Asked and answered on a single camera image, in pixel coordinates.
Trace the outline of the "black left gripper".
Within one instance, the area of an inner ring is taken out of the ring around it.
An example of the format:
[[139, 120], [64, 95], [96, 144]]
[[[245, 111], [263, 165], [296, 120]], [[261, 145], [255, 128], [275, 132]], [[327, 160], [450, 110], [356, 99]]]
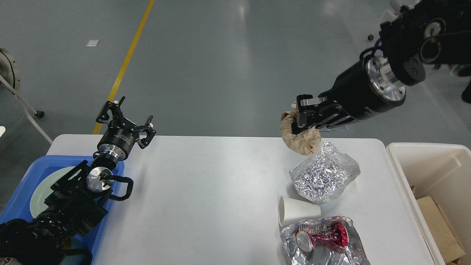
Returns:
[[144, 125], [134, 126], [133, 131], [126, 129], [126, 119], [121, 110], [125, 97], [120, 100], [106, 101], [96, 117], [98, 124], [106, 125], [106, 132], [98, 142], [96, 159], [108, 159], [113, 162], [128, 158], [134, 144], [141, 149], [149, 146], [156, 135], [150, 115]]

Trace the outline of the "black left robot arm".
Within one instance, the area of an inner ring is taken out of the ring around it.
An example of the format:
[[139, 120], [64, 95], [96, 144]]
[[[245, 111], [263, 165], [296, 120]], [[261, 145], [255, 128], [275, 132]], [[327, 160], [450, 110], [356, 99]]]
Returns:
[[92, 263], [92, 252], [67, 249], [72, 236], [86, 236], [106, 217], [105, 203], [127, 200], [134, 181], [113, 174], [120, 161], [128, 158], [135, 144], [146, 148], [156, 131], [153, 116], [138, 126], [121, 110], [125, 97], [106, 101], [96, 118], [107, 130], [97, 145], [93, 160], [81, 161], [51, 185], [45, 198], [47, 208], [32, 221], [12, 219], [1, 224], [1, 260], [19, 265], [60, 265], [65, 258], [81, 256]]

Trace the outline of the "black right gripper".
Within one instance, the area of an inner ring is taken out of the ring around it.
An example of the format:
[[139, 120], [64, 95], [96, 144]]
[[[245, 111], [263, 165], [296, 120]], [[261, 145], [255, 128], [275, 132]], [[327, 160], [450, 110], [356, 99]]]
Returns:
[[298, 95], [291, 132], [297, 135], [311, 128], [320, 131], [368, 120], [401, 106], [406, 95], [405, 84], [395, 77], [388, 60], [367, 56], [342, 72], [319, 98]]

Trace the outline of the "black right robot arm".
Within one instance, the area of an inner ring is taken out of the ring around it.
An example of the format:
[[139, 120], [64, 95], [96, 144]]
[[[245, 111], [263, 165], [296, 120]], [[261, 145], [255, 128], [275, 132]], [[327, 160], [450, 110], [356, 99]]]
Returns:
[[424, 65], [470, 63], [470, 1], [421, 0], [380, 24], [379, 40], [314, 97], [296, 97], [292, 134], [336, 128], [401, 106], [406, 87], [425, 80]]

